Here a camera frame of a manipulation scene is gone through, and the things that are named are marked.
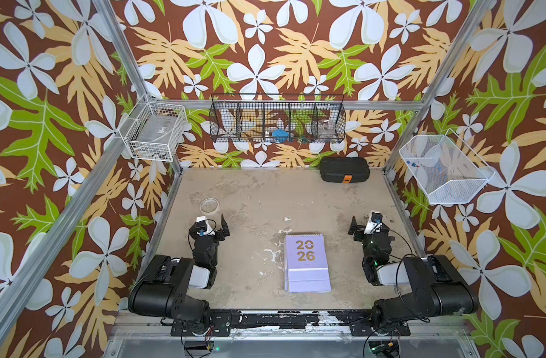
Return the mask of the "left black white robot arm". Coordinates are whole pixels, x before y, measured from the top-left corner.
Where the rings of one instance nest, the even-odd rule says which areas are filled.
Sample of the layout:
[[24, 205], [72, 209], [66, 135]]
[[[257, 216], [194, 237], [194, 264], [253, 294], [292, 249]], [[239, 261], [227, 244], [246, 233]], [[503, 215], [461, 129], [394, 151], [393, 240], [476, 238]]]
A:
[[128, 310], [140, 316], [174, 319], [203, 333], [210, 326], [210, 305], [187, 295], [190, 287], [210, 289], [217, 277], [219, 244], [230, 231], [225, 218], [199, 217], [188, 231], [192, 258], [155, 255], [128, 297]]

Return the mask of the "purple 2026 calendar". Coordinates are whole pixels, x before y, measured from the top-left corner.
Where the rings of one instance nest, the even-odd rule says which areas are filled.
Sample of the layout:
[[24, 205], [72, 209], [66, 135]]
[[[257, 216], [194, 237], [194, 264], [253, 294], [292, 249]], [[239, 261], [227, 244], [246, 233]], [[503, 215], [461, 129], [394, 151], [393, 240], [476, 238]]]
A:
[[322, 234], [286, 235], [284, 264], [286, 292], [331, 291], [329, 265]]

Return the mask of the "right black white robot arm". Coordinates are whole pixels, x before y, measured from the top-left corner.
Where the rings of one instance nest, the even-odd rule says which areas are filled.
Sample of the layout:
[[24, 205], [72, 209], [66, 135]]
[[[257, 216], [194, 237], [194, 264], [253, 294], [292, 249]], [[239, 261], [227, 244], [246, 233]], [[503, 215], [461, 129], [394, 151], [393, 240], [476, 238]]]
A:
[[362, 244], [362, 269], [368, 283], [374, 286], [410, 286], [406, 294], [380, 299], [371, 309], [373, 328], [402, 324], [439, 316], [475, 313], [479, 308], [478, 295], [444, 255], [419, 257], [410, 252], [390, 261], [392, 230], [383, 223], [381, 213], [372, 213], [370, 221], [360, 225], [351, 220], [348, 234]]

